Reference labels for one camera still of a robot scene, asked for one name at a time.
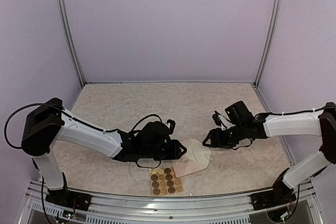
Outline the pink envelope with cream flap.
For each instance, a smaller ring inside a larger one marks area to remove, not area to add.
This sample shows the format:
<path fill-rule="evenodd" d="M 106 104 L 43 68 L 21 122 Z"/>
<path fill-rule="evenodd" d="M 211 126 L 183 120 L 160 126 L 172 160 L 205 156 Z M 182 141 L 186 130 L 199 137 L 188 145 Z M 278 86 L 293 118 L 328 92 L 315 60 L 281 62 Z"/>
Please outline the pink envelope with cream flap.
<path fill-rule="evenodd" d="M 211 158 L 211 149 L 203 146 L 196 139 L 183 141 L 187 152 L 177 160 L 172 161 L 173 169 L 177 177 L 183 177 L 208 168 Z"/>

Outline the brown seal sticker sheet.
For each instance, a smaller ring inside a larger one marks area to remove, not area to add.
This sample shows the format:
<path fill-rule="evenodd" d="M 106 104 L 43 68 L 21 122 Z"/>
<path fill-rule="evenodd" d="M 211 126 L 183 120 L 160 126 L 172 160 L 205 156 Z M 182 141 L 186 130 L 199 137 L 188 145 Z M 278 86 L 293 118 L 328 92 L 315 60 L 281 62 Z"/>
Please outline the brown seal sticker sheet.
<path fill-rule="evenodd" d="M 149 174 L 153 196 L 173 196 L 184 191 L 182 179 L 176 176 L 173 167 L 151 169 Z"/>

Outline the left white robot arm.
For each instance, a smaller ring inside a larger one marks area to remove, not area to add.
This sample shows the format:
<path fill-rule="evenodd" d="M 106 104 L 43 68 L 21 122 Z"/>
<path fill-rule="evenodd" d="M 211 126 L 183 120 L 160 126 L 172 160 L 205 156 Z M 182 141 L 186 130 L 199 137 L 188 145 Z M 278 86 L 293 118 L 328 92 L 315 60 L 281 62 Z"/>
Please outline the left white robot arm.
<path fill-rule="evenodd" d="M 8 139 L 10 120 L 19 112 L 33 107 L 27 116 L 19 146 Z M 133 127 L 129 132 L 105 129 L 73 115 L 62 105 L 62 100 L 52 98 L 45 103 L 33 103 L 14 111 L 5 121 L 4 139 L 13 149 L 23 150 L 34 161 L 43 181 L 53 197 L 66 206 L 73 201 L 73 193 L 67 189 L 66 177 L 61 172 L 52 147 L 56 141 L 64 141 L 97 151 L 118 162 L 138 163 L 141 159 L 157 162 L 178 160 L 187 149 L 171 138 L 175 122 L 161 118 L 147 123 L 142 129 Z"/>

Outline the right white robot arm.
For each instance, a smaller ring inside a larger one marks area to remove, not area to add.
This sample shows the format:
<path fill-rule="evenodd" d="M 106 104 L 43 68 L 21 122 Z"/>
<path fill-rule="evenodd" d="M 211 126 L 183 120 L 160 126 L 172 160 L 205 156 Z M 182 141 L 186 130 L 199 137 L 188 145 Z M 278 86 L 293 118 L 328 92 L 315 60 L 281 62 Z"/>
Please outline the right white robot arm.
<path fill-rule="evenodd" d="M 253 115 L 243 101 L 225 109 L 227 117 L 214 113 L 217 128 L 209 131 L 202 142 L 210 148 L 233 149 L 240 141 L 265 140 L 276 136 L 312 135 L 322 139 L 320 148 L 295 166 L 284 171 L 269 192 L 273 205 L 281 204 L 289 190 L 335 164 L 335 103 L 328 102 L 321 108 L 296 112 L 264 112 Z M 227 127 L 223 120 L 232 124 Z"/>

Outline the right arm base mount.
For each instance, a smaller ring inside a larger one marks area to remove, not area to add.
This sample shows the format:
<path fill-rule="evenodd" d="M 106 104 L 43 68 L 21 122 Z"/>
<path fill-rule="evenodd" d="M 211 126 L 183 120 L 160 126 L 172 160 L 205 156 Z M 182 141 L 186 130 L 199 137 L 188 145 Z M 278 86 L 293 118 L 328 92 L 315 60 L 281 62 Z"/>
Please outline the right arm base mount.
<path fill-rule="evenodd" d="M 274 190 L 251 195 L 251 201 L 254 210 L 262 210 L 284 205 L 290 203 L 291 201 L 295 201 L 296 199 L 296 194 L 294 192 L 283 195 L 282 193 L 276 192 Z"/>

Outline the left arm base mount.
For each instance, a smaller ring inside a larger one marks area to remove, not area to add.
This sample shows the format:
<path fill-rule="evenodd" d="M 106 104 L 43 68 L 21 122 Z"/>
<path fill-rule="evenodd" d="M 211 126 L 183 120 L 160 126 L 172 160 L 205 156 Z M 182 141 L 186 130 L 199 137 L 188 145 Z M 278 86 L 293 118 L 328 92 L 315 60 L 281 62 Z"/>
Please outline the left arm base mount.
<path fill-rule="evenodd" d="M 73 210 L 88 211 L 92 196 L 71 190 L 49 190 L 46 201 Z"/>

